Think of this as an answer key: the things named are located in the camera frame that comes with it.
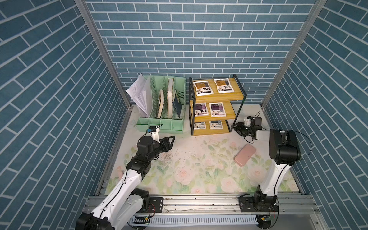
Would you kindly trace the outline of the purple coffee bag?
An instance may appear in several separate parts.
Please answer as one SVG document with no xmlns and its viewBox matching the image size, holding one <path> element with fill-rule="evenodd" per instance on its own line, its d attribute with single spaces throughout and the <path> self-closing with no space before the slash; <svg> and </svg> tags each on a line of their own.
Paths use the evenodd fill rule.
<svg viewBox="0 0 368 230">
<path fill-rule="evenodd" d="M 210 112 L 212 117 L 225 117 L 226 112 L 224 108 L 224 104 L 220 103 L 209 103 Z"/>
<path fill-rule="evenodd" d="M 209 111 L 207 109 L 207 104 L 206 103 L 197 103 L 194 106 L 194 113 L 195 113 L 195 117 L 209 115 Z"/>
</svg>

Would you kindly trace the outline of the yellow coffee bag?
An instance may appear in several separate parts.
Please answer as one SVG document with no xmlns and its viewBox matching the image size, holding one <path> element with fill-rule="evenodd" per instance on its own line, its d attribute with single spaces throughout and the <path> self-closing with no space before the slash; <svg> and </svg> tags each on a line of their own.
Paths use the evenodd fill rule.
<svg viewBox="0 0 368 230">
<path fill-rule="evenodd" d="M 196 96 L 207 96 L 214 94 L 208 81 L 195 81 L 193 82 Z"/>
<path fill-rule="evenodd" d="M 233 93 L 234 89 L 230 83 L 229 79 L 214 79 L 213 80 L 216 84 L 216 88 L 218 93 L 225 94 L 225 93 Z"/>
</svg>

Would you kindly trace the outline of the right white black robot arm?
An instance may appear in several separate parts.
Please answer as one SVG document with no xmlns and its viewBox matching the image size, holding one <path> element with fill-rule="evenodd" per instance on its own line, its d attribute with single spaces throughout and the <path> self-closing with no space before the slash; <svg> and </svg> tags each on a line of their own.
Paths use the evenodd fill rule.
<svg viewBox="0 0 368 230">
<path fill-rule="evenodd" d="M 265 130 L 260 125 L 246 126 L 243 122 L 233 125 L 241 137 L 264 140 L 269 144 L 268 153 L 271 165 L 264 180 L 254 194 L 239 196 L 241 212 L 279 211 L 278 189 L 291 166 L 301 160 L 301 151 L 294 130 Z"/>
</svg>

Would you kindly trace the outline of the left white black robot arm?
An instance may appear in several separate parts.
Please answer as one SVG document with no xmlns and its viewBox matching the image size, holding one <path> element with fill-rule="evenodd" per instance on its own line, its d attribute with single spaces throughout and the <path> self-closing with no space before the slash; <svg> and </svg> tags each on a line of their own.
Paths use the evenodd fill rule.
<svg viewBox="0 0 368 230">
<path fill-rule="evenodd" d="M 112 192 L 91 213 L 82 213 L 76 221 L 76 230 L 121 230 L 138 212 L 150 207 L 150 193 L 139 189 L 151 168 L 151 162 L 161 153 L 173 148 L 175 137 L 154 139 L 142 136 L 138 151 L 126 166 L 126 171 Z"/>
</svg>

